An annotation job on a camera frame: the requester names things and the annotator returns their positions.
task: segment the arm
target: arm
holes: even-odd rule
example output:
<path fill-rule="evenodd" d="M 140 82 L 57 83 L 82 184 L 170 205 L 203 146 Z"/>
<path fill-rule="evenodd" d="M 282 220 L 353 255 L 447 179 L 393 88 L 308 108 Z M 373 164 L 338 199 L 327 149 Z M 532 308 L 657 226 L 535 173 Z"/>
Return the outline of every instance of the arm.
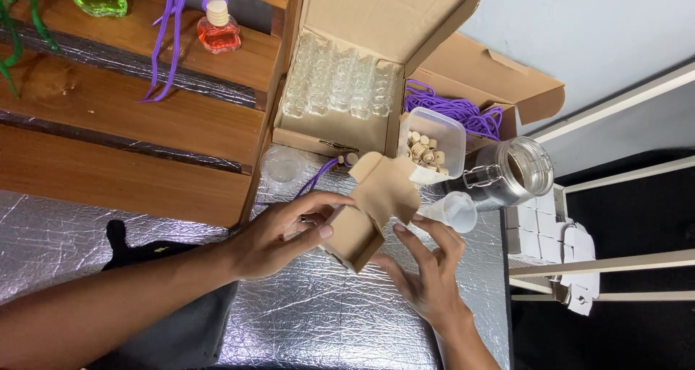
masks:
<path fill-rule="evenodd" d="M 404 271 L 390 256 L 377 254 L 371 261 L 391 277 L 413 309 L 430 323 L 446 370 L 499 370 L 475 329 L 473 312 L 459 295 L 455 271 L 465 241 L 451 227 L 421 215 L 413 217 L 413 224 L 430 233 L 439 245 L 430 252 L 405 226 L 393 226 L 418 263 L 420 275 Z"/>
<path fill-rule="evenodd" d="M 270 276 L 333 234 L 320 224 L 330 204 L 351 198 L 310 193 L 268 207 L 241 233 L 180 255 L 104 271 L 0 307 L 0 369 L 76 369 L 168 314 L 235 280 Z M 286 234 L 303 231 L 289 241 Z"/>

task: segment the swing top jar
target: swing top jar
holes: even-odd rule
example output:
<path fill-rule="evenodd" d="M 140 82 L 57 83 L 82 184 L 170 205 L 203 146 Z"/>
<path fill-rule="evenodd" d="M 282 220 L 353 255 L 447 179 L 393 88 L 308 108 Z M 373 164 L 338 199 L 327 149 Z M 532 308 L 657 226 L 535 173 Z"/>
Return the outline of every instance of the swing top jar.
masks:
<path fill-rule="evenodd" d="M 518 136 L 466 154 L 463 176 L 445 187 L 469 194 L 478 211 L 492 211 L 543 196 L 554 180 L 548 153 L 535 140 Z"/>

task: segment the black cloth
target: black cloth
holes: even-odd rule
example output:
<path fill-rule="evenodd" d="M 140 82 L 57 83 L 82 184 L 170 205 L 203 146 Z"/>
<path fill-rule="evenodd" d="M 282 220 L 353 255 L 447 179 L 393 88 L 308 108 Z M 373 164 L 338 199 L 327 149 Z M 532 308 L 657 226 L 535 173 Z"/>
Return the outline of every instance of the black cloth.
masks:
<path fill-rule="evenodd" d="M 199 245 L 154 241 L 130 248 L 123 221 L 112 220 L 106 237 L 113 257 L 102 271 L 178 255 Z M 92 363 L 90 370 L 179 370 L 217 362 L 224 327 L 238 282 L 222 286 L 187 304 Z"/>

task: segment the metal clasp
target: metal clasp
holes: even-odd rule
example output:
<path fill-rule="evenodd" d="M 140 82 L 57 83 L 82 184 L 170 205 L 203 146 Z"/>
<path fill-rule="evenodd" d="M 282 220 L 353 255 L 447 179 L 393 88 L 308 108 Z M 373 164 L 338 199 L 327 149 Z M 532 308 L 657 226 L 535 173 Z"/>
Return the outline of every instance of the metal clasp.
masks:
<path fill-rule="evenodd" d="M 468 175 L 475 175 L 480 172 L 485 172 L 487 175 L 487 180 L 480 180 L 476 181 L 475 183 L 469 183 L 468 180 L 466 180 L 466 176 Z M 471 170 L 464 170 L 464 184 L 466 185 L 466 188 L 471 189 L 474 187 L 485 187 L 488 186 L 495 181 L 499 180 L 502 178 L 502 171 L 500 170 L 500 166 L 495 164 L 492 165 L 481 165 L 481 166 L 476 166 L 475 168 Z"/>

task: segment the table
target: table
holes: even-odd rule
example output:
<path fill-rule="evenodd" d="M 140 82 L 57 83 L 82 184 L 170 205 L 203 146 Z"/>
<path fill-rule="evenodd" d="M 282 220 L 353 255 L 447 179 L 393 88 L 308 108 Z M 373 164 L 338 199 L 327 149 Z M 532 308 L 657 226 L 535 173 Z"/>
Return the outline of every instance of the table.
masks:
<path fill-rule="evenodd" d="M 304 181 L 326 161 L 313 153 Z M 355 181 L 328 172 L 317 189 L 347 194 Z M 289 200 L 296 189 L 262 183 L 257 201 Z M 439 199 L 438 186 L 421 189 L 424 204 Z M 256 206 L 254 216 L 265 207 Z M 98 272 L 110 259 L 106 224 L 121 219 L 128 240 L 184 243 L 221 241 L 227 230 L 205 224 L 78 205 L 0 191 L 0 300 Z M 411 225 L 426 246 L 434 241 Z M 382 251 L 406 270 L 415 261 L 390 230 Z M 509 326 L 500 215 L 479 215 L 464 235 L 468 247 L 456 271 L 461 295 L 475 313 L 483 341 L 509 369 Z M 409 308 L 391 280 L 375 266 L 359 276 L 322 250 L 295 259 L 275 276 L 243 282 L 231 308 L 220 365 L 288 369 L 434 370 L 439 361 L 434 336 Z"/>

